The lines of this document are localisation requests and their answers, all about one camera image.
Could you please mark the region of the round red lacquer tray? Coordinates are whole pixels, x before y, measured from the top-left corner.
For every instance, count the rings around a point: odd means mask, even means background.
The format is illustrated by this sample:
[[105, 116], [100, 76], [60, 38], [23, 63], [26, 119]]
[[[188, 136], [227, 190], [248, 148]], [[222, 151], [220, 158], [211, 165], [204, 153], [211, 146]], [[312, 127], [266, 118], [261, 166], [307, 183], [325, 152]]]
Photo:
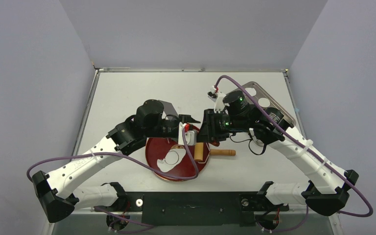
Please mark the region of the round red lacquer tray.
[[163, 159], [168, 151], [173, 148], [184, 148], [184, 146], [179, 145], [172, 139], [149, 138], [145, 146], [145, 159], [147, 164], [158, 171], [158, 177], [167, 181], [181, 182], [187, 177], [193, 177], [195, 175], [195, 168], [188, 153], [186, 153], [181, 163], [171, 171], [164, 173], [159, 170], [157, 160]]

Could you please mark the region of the white dough piece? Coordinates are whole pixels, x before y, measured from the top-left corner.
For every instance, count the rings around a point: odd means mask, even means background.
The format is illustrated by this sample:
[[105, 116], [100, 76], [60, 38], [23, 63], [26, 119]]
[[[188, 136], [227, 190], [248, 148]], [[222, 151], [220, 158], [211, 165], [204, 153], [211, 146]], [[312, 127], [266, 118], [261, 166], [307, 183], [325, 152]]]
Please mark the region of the white dough piece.
[[173, 148], [163, 159], [157, 160], [157, 167], [161, 172], [167, 173], [181, 163], [186, 153], [184, 148]]

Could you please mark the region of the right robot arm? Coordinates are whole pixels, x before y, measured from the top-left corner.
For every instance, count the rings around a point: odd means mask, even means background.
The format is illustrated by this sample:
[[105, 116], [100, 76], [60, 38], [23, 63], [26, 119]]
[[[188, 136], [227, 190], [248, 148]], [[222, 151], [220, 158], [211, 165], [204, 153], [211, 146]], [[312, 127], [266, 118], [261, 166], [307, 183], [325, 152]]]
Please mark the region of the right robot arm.
[[358, 174], [344, 170], [319, 153], [295, 122], [269, 97], [253, 99], [243, 91], [228, 94], [208, 92], [214, 107], [204, 111], [198, 142], [221, 142], [231, 134], [247, 133], [263, 148], [272, 148], [291, 161], [307, 182], [266, 182], [258, 191], [257, 204], [263, 209], [275, 205], [306, 205], [320, 215], [341, 212]]

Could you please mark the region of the wooden dough roller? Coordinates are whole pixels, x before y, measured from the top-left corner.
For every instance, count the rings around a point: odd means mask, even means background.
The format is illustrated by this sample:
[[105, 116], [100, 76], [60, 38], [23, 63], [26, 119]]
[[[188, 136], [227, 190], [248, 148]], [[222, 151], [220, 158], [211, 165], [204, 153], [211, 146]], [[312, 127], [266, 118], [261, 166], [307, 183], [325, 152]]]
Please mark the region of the wooden dough roller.
[[210, 148], [208, 143], [197, 143], [194, 147], [194, 160], [199, 164], [205, 164], [209, 156], [235, 156], [236, 151], [231, 149]]

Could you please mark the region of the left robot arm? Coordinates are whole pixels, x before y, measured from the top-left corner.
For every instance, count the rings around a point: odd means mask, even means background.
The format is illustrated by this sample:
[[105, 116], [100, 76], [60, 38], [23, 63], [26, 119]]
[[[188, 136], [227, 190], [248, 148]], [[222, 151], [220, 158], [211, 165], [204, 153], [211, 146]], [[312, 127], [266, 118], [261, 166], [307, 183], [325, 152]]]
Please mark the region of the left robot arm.
[[190, 115], [163, 115], [165, 102], [149, 99], [137, 108], [134, 115], [116, 125], [97, 144], [73, 161], [45, 173], [29, 175], [36, 196], [50, 223], [59, 222], [76, 209], [101, 206], [110, 212], [123, 209], [127, 195], [118, 182], [97, 187], [81, 184], [106, 166], [128, 159], [130, 154], [145, 147], [148, 138], [164, 138], [192, 145], [196, 131], [190, 124], [198, 121]]

